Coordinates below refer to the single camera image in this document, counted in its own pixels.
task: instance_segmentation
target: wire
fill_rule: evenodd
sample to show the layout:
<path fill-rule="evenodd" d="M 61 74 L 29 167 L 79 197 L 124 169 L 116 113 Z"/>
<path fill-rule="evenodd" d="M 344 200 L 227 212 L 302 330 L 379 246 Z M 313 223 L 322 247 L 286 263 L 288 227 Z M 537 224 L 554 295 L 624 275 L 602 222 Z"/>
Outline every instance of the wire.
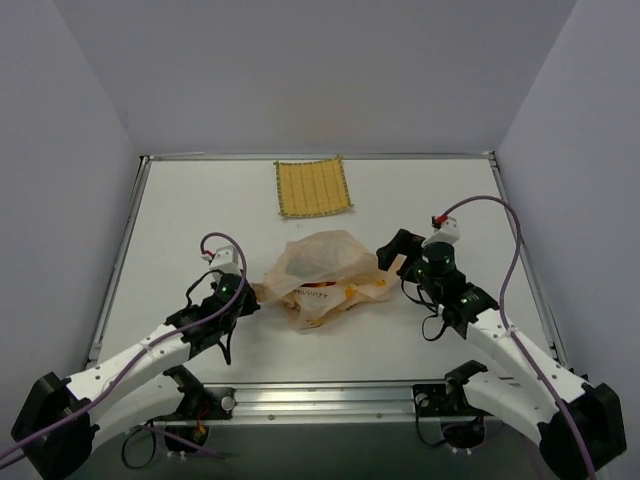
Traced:
<path fill-rule="evenodd" d="M 238 298 L 242 294 L 244 286 L 247 283 L 247 260 L 246 260 L 246 257 L 244 255 L 244 252 L 242 251 L 242 248 L 229 235 L 226 235 L 224 233 L 219 233 L 219 232 L 213 232 L 213 233 L 208 233 L 207 235 L 205 235 L 203 237 L 203 239 L 200 241 L 200 252 L 201 253 L 203 253 L 203 254 L 205 253 L 204 244 L 209 238 L 212 238 L 212 237 L 224 238 L 229 243 L 231 243 L 231 245 L 233 245 L 235 247 L 235 249 L 238 251 L 238 255 L 240 256 L 240 259 L 242 260 L 242 270 L 240 272 L 241 273 L 241 277 L 240 277 L 240 284 L 238 285 L 238 289 L 233 294 L 233 296 L 229 299 L 229 301 L 220 310 L 218 310 L 217 312 L 215 312 L 215 313 L 213 313 L 213 314 L 211 314 L 211 315 L 209 315 L 209 316 L 207 316 L 207 317 L 205 317 L 203 319 L 200 319 L 197 322 L 193 322 L 193 323 L 191 323 L 189 325 L 185 325 L 183 327 L 177 328 L 175 330 L 172 330 L 170 332 L 165 333 L 164 335 L 159 336 L 155 340 L 149 342 L 149 344 L 148 344 L 149 348 L 155 347 L 159 343 L 164 342 L 167 338 L 173 337 L 174 335 L 178 335 L 178 334 L 180 334 L 180 333 L 182 333 L 182 332 L 184 332 L 186 330 L 189 330 L 191 328 L 199 327 L 199 326 L 201 326 L 201 325 L 203 325 L 205 323 L 208 323 L 208 322 L 220 317 L 222 314 L 224 314 L 224 312 L 226 312 L 227 310 L 229 310 L 229 308 L 231 308 L 231 306 L 236 302 L 236 300 L 238 300 Z M 92 402 L 88 403 L 87 405 L 85 405 L 84 407 L 82 407 L 79 410 L 75 411 L 74 413 L 71 413 L 70 415 L 68 415 L 67 417 L 63 418 L 62 420 L 58 420 L 57 422 L 52 423 L 48 427 L 45 427 L 45 428 L 43 428 L 41 430 L 38 430 L 37 432 L 34 432 L 31 435 L 23 438 L 19 442 L 16 442 L 10 448 L 8 448 L 7 450 L 5 450 L 2 453 L 0 453 L 0 460 L 4 460 L 5 458 L 7 458 L 12 453 L 14 453 L 14 452 L 26 447 L 27 445 L 30 445 L 31 443 L 33 443 L 37 439 L 43 437 L 44 435 L 48 435 L 51 432 L 57 430 L 58 428 L 63 427 L 65 425 L 75 421 L 77 418 L 81 417 L 82 415 L 87 413 L 92 408 L 95 408 L 96 405 L 100 404 L 100 402 L 102 402 L 118 386 L 118 384 L 127 375 L 127 373 L 129 373 L 129 371 L 136 365 L 136 363 L 138 363 L 140 361 L 140 359 L 143 358 L 147 354 L 147 351 L 148 351 L 148 349 L 140 350 L 129 361 L 129 363 L 127 363 L 125 365 L 125 367 L 122 369 L 122 371 L 116 376 L 116 378 L 113 379 L 113 381 L 107 386 L 107 388 L 100 395 L 98 395 Z M 150 429 L 150 428 L 154 428 L 154 427 L 141 427 L 141 428 Z"/>
<path fill-rule="evenodd" d="M 198 418 L 196 420 L 196 431 L 200 433 L 205 433 L 203 431 L 203 427 L 200 424 L 200 420 L 205 416 L 209 415 L 211 409 L 209 408 L 209 402 L 204 402 L 204 405 L 200 408 L 200 413 L 198 413 Z"/>
<path fill-rule="evenodd" d="M 4 462 L 2 465 L 0 465 L 0 470 L 4 470 L 5 468 L 9 468 L 11 465 L 14 465 L 14 464 L 18 463 L 20 460 L 22 460 L 25 457 L 26 457 L 26 455 L 24 453 L 21 453 L 20 455 L 12 458 L 11 460 L 8 460 L 8 461 Z"/>
<path fill-rule="evenodd" d="M 158 435 L 162 435 L 164 437 L 170 438 L 172 440 L 175 440 L 176 442 L 180 442 L 183 445 L 186 445 L 188 447 L 191 447 L 192 449 L 194 449 L 196 452 L 198 452 L 200 454 L 200 456 L 204 456 L 204 457 L 213 457 L 213 458 L 219 458 L 219 459 L 224 459 L 225 455 L 221 452 L 218 452 L 217 450 L 212 450 L 210 448 L 206 448 L 206 447 L 201 447 L 200 445 L 190 442 L 189 440 L 186 440 L 178 435 L 175 435 L 173 433 L 169 433 L 164 429 L 161 428 L 157 428 L 157 427 L 152 427 L 152 426 L 148 426 L 148 425 L 140 425 L 138 428 L 141 428 L 142 430 L 148 430 L 149 432 L 153 432 L 156 433 Z"/>
<path fill-rule="evenodd" d="M 422 436 L 422 432 L 420 431 L 420 411 L 424 408 L 424 406 L 422 404 L 417 404 L 416 403 L 416 407 L 415 407 L 415 411 L 416 411 L 416 418 L 415 418 L 415 425 L 416 425 L 416 433 L 418 434 L 418 439 L 420 439 L 420 441 L 422 443 L 424 443 L 427 447 L 430 448 L 438 448 L 443 446 L 444 444 L 447 443 L 446 439 L 442 439 L 442 440 L 438 440 L 435 443 L 430 443 L 427 442 L 424 437 Z"/>
<path fill-rule="evenodd" d="M 429 303 L 425 300 L 425 298 L 422 296 L 422 291 L 420 286 L 418 285 L 418 296 L 420 297 L 420 299 L 418 300 L 417 298 L 413 298 L 411 295 L 409 295 L 407 293 L 407 291 L 404 288 L 404 284 L 405 281 L 400 280 L 400 288 L 402 289 L 402 293 L 404 293 L 404 296 L 407 297 L 409 300 L 411 300 L 413 303 L 418 304 L 418 305 L 424 305 L 425 307 L 427 307 L 430 311 L 432 311 L 433 313 L 436 313 L 438 311 L 438 307 L 436 307 L 436 305 L 434 303 Z"/>
<path fill-rule="evenodd" d="M 156 456 L 156 450 L 158 449 L 158 440 L 156 438 L 156 434 L 153 432 L 150 432 L 152 447 L 151 447 L 151 455 L 149 456 L 149 459 L 146 462 L 144 462 L 142 465 L 132 465 L 131 463 L 129 463 L 129 460 L 127 460 L 127 452 L 126 452 L 127 444 L 131 439 L 133 439 L 133 437 L 135 437 L 139 433 L 143 433 L 144 431 L 145 430 L 143 430 L 142 428 L 136 428 L 136 430 L 133 433 L 131 433 L 129 436 L 127 436 L 124 442 L 122 442 L 122 448 L 120 450 L 120 460 L 122 460 L 122 464 L 125 467 L 127 467 L 129 470 L 142 470 L 143 468 L 148 467 L 149 464 L 153 461 L 153 457 Z"/>
<path fill-rule="evenodd" d="M 200 278 L 198 278 L 195 282 L 193 282 L 189 288 L 187 288 L 187 291 L 185 293 L 187 297 L 187 306 L 185 308 L 189 308 L 191 305 L 193 305 L 193 301 L 191 300 L 191 294 L 196 289 L 196 287 L 200 285 L 205 278 L 207 278 L 207 275 L 211 273 L 218 273 L 220 275 L 224 275 L 224 272 L 218 269 L 206 271 Z"/>
<path fill-rule="evenodd" d="M 440 331 L 438 332 L 438 334 L 433 337 L 433 338 L 428 338 L 425 334 L 424 334 L 424 324 L 427 322 L 427 320 L 429 320 L 430 318 L 437 318 L 438 314 L 435 313 L 433 315 L 429 315 L 428 317 L 425 317 L 425 319 L 422 321 L 422 338 L 424 338 L 427 342 L 435 342 L 437 340 L 440 340 L 442 338 L 442 336 L 444 335 L 444 332 L 447 330 L 447 324 L 442 322 L 442 327 L 440 328 Z"/>
<path fill-rule="evenodd" d="M 589 450 L 587 449 L 584 439 L 580 434 L 580 430 L 578 429 L 578 426 L 576 425 L 575 420 L 571 416 L 569 409 L 565 405 L 564 401 L 562 400 L 562 398 L 560 397 L 556 389 L 551 384 L 551 381 L 547 378 L 547 376 L 544 374 L 540 366 L 536 363 L 535 359 L 531 356 L 531 354 L 529 353 L 525 345 L 522 343 L 517 333 L 509 327 L 509 320 L 507 319 L 507 314 L 505 311 L 505 294 L 507 291 L 507 286 L 509 285 L 509 281 L 511 280 L 511 276 L 513 275 L 513 272 L 518 263 L 518 258 L 520 257 L 520 250 L 522 248 L 522 229 L 520 227 L 520 219 L 518 218 L 518 215 L 516 214 L 513 207 L 509 205 L 507 202 L 505 202 L 501 198 L 493 197 L 491 195 L 476 195 L 473 197 L 469 197 L 449 207 L 447 210 L 445 210 L 443 215 L 449 215 L 451 212 L 453 212 L 457 208 L 463 205 L 466 205 L 467 203 L 475 202 L 477 200 L 488 200 L 491 202 L 499 203 L 511 214 L 511 218 L 513 219 L 513 224 L 515 225 L 516 247 L 513 253 L 513 258 L 511 259 L 511 264 L 509 265 L 507 274 L 504 278 L 504 281 L 502 282 L 502 286 L 500 287 L 499 306 L 500 306 L 500 319 L 502 320 L 502 325 L 504 326 L 505 330 L 509 332 L 509 334 L 511 335 L 511 338 L 513 338 L 514 343 L 517 345 L 518 349 L 520 350 L 524 358 L 527 360 L 529 365 L 531 365 L 531 368 L 533 369 L 533 371 L 540 378 L 544 386 L 547 388 L 547 390 L 553 397 L 553 400 L 555 401 L 556 406 L 558 407 L 563 417 L 565 418 L 567 425 L 569 426 L 569 430 L 571 430 L 571 433 L 573 434 L 573 438 L 575 439 L 576 444 L 578 445 L 578 449 L 580 450 L 580 454 L 582 455 L 582 459 L 587 469 L 589 478 L 591 480 L 596 480 L 596 470 L 593 465 L 593 461 L 591 460 L 591 456 L 589 455 Z"/>

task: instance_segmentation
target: black cable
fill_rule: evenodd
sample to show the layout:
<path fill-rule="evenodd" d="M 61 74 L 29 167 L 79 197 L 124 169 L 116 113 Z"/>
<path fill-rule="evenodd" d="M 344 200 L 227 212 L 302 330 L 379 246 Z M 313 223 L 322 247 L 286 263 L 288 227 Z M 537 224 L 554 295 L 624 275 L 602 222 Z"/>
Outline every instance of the black cable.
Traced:
<path fill-rule="evenodd" d="M 424 299 L 424 297 L 422 296 L 422 289 L 420 287 L 418 287 L 418 296 L 420 297 L 420 300 L 422 301 L 422 304 L 425 307 L 427 307 L 429 310 L 431 310 L 436 315 L 438 314 L 438 306 L 435 303 L 429 303 Z"/>
<path fill-rule="evenodd" d="M 413 303 L 417 303 L 418 305 L 422 305 L 423 304 L 422 300 L 418 300 L 417 298 L 413 298 L 411 295 L 409 295 L 407 293 L 407 291 L 404 289 L 404 279 L 400 280 L 400 288 L 402 289 L 402 293 L 404 293 L 404 296 L 407 297 L 409 300 L 411 300 Z"/>
<path fill-rule="evenodd" d="M 420 410 L 422 410 L 422 405 L 418 405 L 416 403 L 416 433 L 418 434 L 418 438 L 422 443 L 424 443 L 427 447 L 438 448 L 447 443 L 447 440 L 443 438 L 442 440 L 438 440 L 435 443 L 427 442 L 422 436 L 422 432 L 420 431 Z"/>
<path fill-rule="evenodd" d="M 440 329 L 440 331 L 438 332 L 438 334 L 433 337 L 433 338 L 428 338 L 425 334 L 424 334 L 424 324 L 427 323 L 427 320 L 429 320 L 430 318 L 437 318 L 438 314 L 433 314 L 433 315 L 429 315 L 428 317 L 425 317 L 425 319 L 422 321 L 422 338 L 424 338 L 427 342 L 435 342 L 437 340 L 440 340 L 442 338 L 442 336 L 444 335 L 444 332 L 447 330 L 447 324 L 446 323 L 442 323 L 442 328 Z"/>
<path fill-rule="evenodd" d="M 202 281 L 207 277 L 207 275 L 209 275 L 210 273 L 219 273 L 220 275 L 224 275 L 224 272 L 222 270 L 209 270 L 207 272 L 205 272 L 200 278 L 198 278 L 195 282 L 193 282 L 191 284 L 191 286 L 189 288 L 187 288 L 187 292 L 185 293 L 186 297 L 187 297 L 187 306 L 185 308 L 189 308 L 191 305 L 193 305 L 193 301 L 191 300 L 191 294 L 193 293 L 193 291 L 197 288 L 198 285 L 200 285 L 202 283 Z"/>
<path fill-rule="evenodd" d="M 153 426 L 153 422 L 147 422 L 145 425 Z M 149 456 L 149 459 L 146 462 L 144 462 L 142 465 L 132 465 L 131 463 L 129 463 L 129 460 L 127 460 L 127 452 L 126 452 L 127 444 L 137 434 L 139 434 L 140 432 L 146 432 L 146 431 L 147 430 L 142 430 L 140 428 L 137 428 L 133 433 L 131 433 L 127 438 L 124 439 L 124 442 L 122 442 L 122 449 L 120 450 L 120 460 L 122 460 L 122 464 L 129 470 L 141 470 L 145 467 L 148 467 L 151 461 L 153 460 L 153 457 L 156 456 L 156 450 L 158 448 L 158 440 L 156 438 L 156 434 L 153 432 L 150 432 L 151 442 L 153 446 L 151 447 L 151 455 Z"/>
<path fill-rule="evenodd" d="M 233 330 L 231 330 L 227 335 L 226 347 L 220 341 L 218 341 L 217 343 L 217 345 L 220 347 L 220 350 L 222 350 L 222 355 L 224 355 L 224 361 L 227 363 L 227 365 L 231 365 L 231 334 L 233 334 Z"/>
<path fill-rule="evenodd" d="M 400 280 L 400 288 L 402 289 L 402 293 L 404 293 L 404 296 L 407 297 L 409 300 L 411 300 L 413 303 L 417 305 L 424 305 L 433 313 L 436 313 L 438 311 L 438 308 L 436 307 L 435 304 L 427 302 L 425 298 L 422 296 L 422 291 L 420 286 L 418 286 L 417 288 L 418 296 L 420 297 L 420 300 L 418 300 L 417 298 L 413 298 L 411 295 L 407 293 L 407 291 L 404 288 L 404 279 Z"/>

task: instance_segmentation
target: screw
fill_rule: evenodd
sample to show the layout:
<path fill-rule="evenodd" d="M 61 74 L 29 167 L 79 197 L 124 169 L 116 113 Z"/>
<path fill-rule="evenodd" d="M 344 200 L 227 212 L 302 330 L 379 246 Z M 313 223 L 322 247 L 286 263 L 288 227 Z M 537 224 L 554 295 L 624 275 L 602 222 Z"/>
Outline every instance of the screw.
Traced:
<path fill-rule="evenodd" d="M 236 400 L 230 395 L 227 395 L 222 400 L 220 400 L 220 406 L 225 412 L 230 412 L 233 410 L 233 407 L 236 406 Z"/>
<path fill-rule="evenodd" d="M 429 405 L 429 396 L 426 393 L 419 393 L 416 395 L 416 398 L 414 398 L 414 401 L 419 407 L 426 407 Z"/>

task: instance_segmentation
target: yellow woven placemat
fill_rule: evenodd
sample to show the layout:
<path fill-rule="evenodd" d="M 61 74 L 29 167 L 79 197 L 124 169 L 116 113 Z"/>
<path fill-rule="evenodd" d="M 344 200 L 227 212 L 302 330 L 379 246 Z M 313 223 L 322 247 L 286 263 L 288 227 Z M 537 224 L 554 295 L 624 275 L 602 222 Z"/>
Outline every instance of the yellow woven placemat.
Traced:
<path fill-rule="evenodd" d="M 319 162 L 275 162 L 283 217 L 322 217 L 353 207 L 342 157 Z"/>

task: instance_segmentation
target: white table surface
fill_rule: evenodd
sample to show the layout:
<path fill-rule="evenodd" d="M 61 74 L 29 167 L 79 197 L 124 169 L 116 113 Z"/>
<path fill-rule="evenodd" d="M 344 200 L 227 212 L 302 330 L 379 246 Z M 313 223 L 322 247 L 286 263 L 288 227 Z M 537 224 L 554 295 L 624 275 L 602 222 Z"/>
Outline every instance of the white table surface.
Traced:
<path fill-rule="evenodd" d="M 399 228 L 429 236 L 430 216 L 456 201 L 498 195 L 489 163 L 481 159 L 350 160 L 345 173 L 355 205 L 351 212 L 283 219 L 272 161 L 153 162 L 99 360 L 139 341 L 184 307 L 187 286 L 206 270 L 198 243 L 207 232 L 235 238 L 246 253 L 249 280 L 257 282 L 288 240 L 346 229 L 375 252 Z M 453 216 L 462 233 L 456 243 L 458 268 L 497 298 L 514 246 L 504 210 L 476 202 Z M 208 244 L 218 246 L 221 241 Z M 197 301 L 209 294 L 206 288 L 196 292 Z M 204 383 L 435 380 L 470 359 L 505 376 L 450 329 L 438 342 L 425 342 L 420 326 L 427 313 L 404 298 L 399 287 L 388 302 L 356 308 L 338 321 L 302 332 L 291 329 L 279 308 L 266 306 L 239 319 L 230 367 L 217 347 L 186 366 Z M 507 292 L 507 313 L 548 348 L 520 264 Z M 426 330 L 434 335 L 440 325 L 430 322 Z"/>

